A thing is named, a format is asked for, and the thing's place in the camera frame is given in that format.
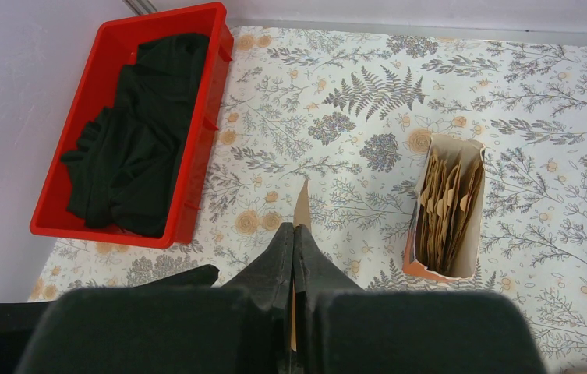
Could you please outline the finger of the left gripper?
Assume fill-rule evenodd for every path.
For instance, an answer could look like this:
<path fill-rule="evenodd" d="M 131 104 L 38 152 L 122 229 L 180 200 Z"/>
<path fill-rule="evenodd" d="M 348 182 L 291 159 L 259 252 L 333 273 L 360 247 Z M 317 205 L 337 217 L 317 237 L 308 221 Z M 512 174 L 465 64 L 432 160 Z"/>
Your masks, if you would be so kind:
<path fill-rule="evenodd" d="M 207 264 L 140 285 L 139 288 L 208 288 L 215 284 L 218 276 L 219 269 L 214 265 Z"/>

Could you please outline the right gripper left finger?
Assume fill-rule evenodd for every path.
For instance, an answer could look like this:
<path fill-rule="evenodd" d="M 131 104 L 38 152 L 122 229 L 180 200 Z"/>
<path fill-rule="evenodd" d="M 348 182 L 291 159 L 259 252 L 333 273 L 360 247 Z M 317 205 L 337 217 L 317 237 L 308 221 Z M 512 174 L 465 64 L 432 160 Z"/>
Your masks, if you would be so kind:
<path fill-rule="evenodd" d="M 294 226 L 227 284 L 80 288 L 48 307 L 19 373 L 291 372 Z"/>

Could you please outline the brown paper coffee filter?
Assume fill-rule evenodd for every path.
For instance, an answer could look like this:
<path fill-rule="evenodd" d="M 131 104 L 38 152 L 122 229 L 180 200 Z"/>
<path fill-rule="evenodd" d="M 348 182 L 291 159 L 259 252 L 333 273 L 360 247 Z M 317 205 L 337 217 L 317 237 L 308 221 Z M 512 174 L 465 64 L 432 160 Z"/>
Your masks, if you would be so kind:
<path fill-rule="evenodd" d="M 303 182 L 294 209 L 293 224 L 294 251 L 293 251 L 293 296 L 292 296 L 292 348 L 299 354 L 306 351 L 309 334 L 312 302 L 308 298 L 306 253 L 309 249 L 309 227 L 311 225 L 309 208 L 308 180 Z"/>

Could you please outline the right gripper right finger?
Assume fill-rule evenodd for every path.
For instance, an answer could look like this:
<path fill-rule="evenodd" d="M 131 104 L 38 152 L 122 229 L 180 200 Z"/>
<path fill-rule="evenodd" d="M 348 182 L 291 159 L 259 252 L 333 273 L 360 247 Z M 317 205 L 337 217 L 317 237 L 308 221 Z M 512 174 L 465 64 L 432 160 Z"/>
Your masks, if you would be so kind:
<path fill-rule="evenodd" d="M 542 373 L 530 330 L 488 291 L 364 291 L 294 234 L 296 340 L 307 373 Z"/>

